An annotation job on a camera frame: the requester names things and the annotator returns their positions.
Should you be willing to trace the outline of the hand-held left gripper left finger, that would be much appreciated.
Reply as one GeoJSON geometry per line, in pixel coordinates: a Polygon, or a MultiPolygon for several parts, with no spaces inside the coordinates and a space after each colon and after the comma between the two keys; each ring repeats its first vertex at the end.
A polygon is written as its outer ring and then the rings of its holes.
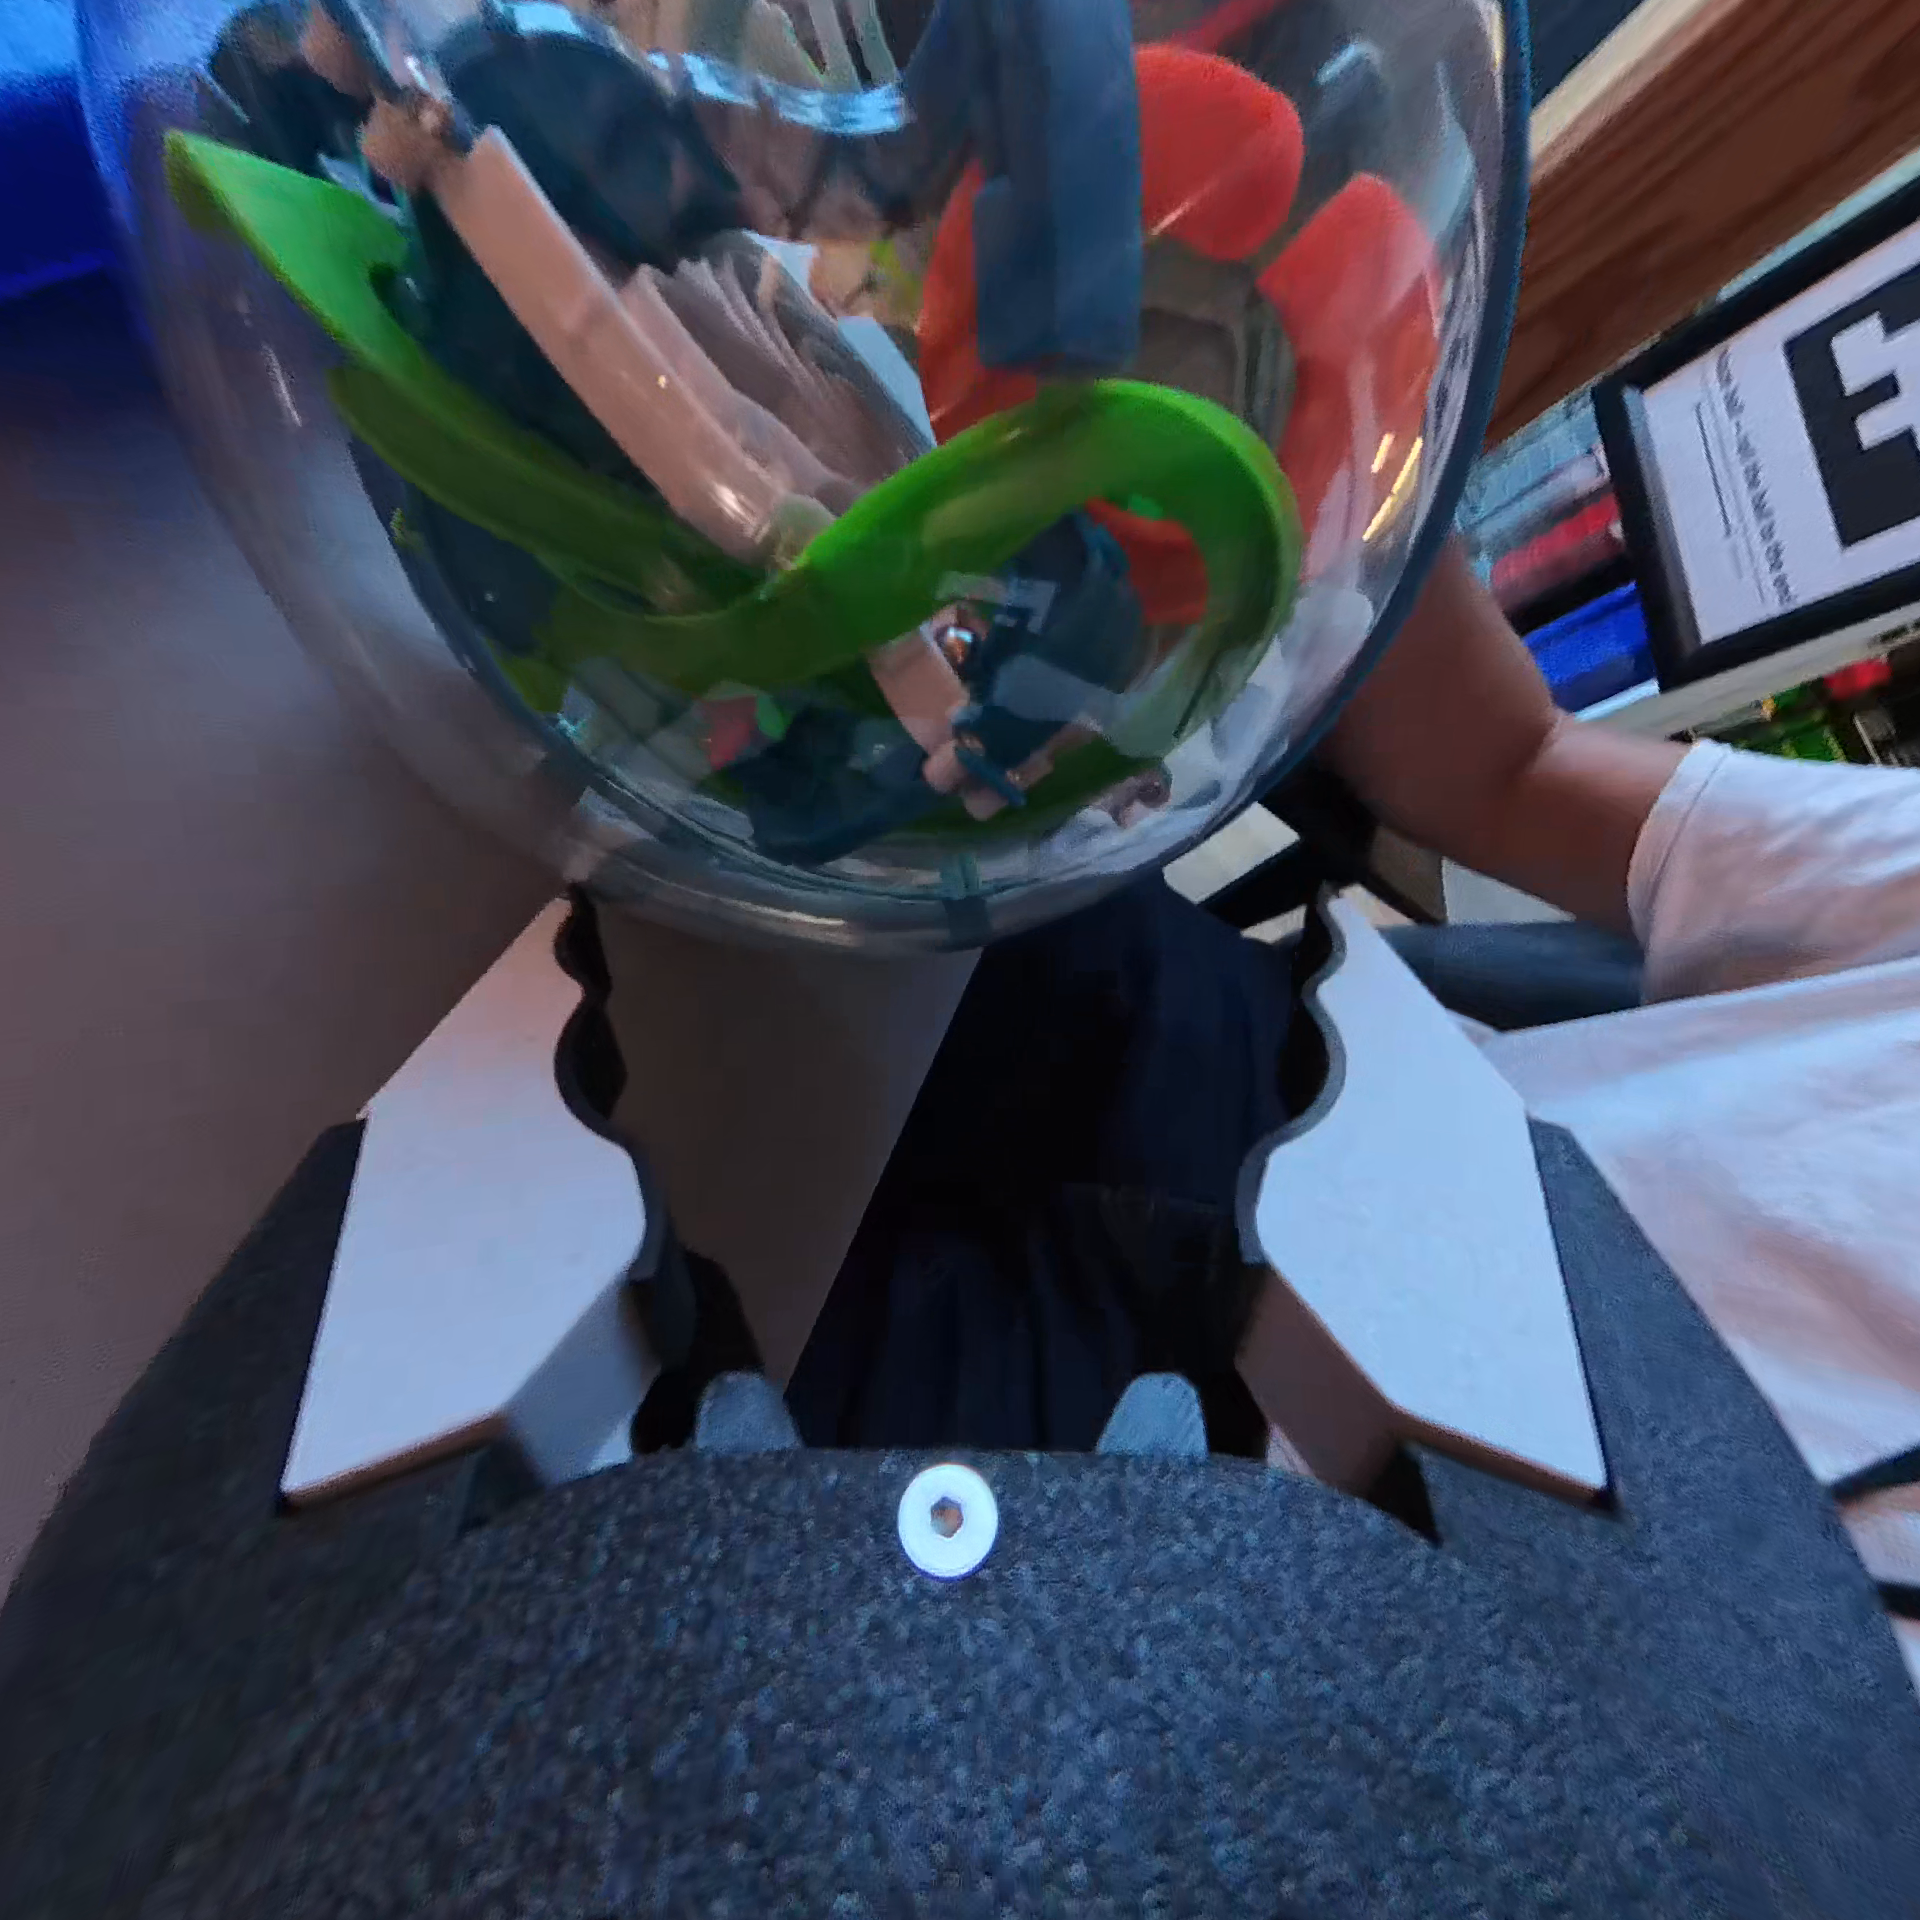
{"type": "Polygon", "coordinates": [[[295,1508],[475,1449],[537,1486],[633,1461],[671,1218],[624,1087],[595,906],[546,904],[358,1110],[295,1508]]]}

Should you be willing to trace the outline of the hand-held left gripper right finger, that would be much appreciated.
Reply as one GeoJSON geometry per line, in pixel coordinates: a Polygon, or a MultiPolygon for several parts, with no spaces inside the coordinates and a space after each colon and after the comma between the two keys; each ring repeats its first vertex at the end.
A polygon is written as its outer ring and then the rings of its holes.
{"type": "Polygon", "coordinates": [[[1300,936],[1300,1110],[1242,1160],[1259,1301],[1236,1373],[1289,1456],[1370,1492],[1431,1449],[1508,1486],[1607,1492],[1524,1094],[1324,895],[1300,936]]]}

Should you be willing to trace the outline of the clear plastic maze ball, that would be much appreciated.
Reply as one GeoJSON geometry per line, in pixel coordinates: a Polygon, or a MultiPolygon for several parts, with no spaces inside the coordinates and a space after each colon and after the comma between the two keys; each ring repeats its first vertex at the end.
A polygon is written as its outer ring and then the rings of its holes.
{"type": "Polygon", "coordinates": [[[1293,778],[1504,379],[1529,5],[74,5],[207,494],[454,808],[975,952],[1293,778]]]}

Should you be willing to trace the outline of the dark blue trousers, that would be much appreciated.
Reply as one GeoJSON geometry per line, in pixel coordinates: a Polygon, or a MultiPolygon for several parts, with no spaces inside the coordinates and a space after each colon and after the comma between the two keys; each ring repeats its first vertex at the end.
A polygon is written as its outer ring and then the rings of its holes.
{"type": "Polygon", "coordinates": [[[799,1442],[1093,1456],[1178,1373],[1203,1449],[1259,1461],[1236,1177],[1289,1020],[1289,955],[1163,877],[986,943],[791,1373],[799,1442]]]}

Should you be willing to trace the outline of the storage shelf with boxes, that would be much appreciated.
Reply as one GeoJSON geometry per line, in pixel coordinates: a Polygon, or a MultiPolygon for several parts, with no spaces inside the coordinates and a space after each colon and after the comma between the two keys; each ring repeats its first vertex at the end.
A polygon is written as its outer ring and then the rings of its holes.
{"type": "Polygon", "coordinates": [[[1456,530],[1558,706],[1586,715],[1651,677],[1588,395],[1481,454],[1456,530]]]}

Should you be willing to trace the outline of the framed marker sign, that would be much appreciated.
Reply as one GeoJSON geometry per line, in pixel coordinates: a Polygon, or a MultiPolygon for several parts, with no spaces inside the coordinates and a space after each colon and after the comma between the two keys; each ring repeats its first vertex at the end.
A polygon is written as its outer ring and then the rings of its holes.
{"type": "Polygon", "coordinates": [[[1599,379],[1658,690],[1915,611],[1915,181],[1599,379]]]}

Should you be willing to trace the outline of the wooden beam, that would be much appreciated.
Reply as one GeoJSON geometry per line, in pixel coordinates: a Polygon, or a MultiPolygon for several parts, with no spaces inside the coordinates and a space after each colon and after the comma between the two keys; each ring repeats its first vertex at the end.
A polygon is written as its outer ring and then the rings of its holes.
{"type": "Polygon", "coordinates": [[[1663,0],[1529,122],[1529,238],[1484,440],[1623,366],[1920,141],[1915,0],[1663,0]]]}

